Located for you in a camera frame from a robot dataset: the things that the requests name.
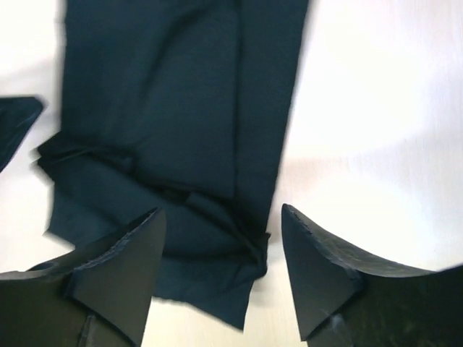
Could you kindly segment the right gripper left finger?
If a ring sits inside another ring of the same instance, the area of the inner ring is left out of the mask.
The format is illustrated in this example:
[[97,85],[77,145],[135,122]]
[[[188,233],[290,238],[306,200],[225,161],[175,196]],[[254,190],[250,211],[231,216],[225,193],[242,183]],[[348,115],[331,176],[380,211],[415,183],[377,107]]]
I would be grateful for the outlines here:
[[1,274],[2,346],[140,346],[166,214],[155,209],[27,271]]

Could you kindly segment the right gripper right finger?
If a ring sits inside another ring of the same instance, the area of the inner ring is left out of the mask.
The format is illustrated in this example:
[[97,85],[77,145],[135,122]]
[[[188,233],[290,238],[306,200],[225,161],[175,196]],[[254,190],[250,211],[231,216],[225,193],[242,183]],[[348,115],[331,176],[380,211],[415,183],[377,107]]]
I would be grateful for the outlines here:
[[281,209],[281,232],[309,346],[461,346],[461,266],[431,271],[384,259],[291,205]]

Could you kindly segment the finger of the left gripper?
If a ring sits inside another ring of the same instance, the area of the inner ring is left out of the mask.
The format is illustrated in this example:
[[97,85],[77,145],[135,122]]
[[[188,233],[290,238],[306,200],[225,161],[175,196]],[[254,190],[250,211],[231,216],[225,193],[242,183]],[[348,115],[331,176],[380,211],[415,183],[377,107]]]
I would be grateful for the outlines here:
[[1,171],[43,110],[43,101],[34,96],[1,97]]

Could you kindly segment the black long sleeve shirt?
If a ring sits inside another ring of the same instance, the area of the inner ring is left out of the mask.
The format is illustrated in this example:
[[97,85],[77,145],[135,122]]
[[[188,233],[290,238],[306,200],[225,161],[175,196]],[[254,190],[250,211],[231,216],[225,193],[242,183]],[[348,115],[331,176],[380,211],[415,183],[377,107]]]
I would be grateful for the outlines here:
[[60,130],[39,146],[50,233],[80,246],[155,207],[154,296],[242,329],[306,1],[68,1]]

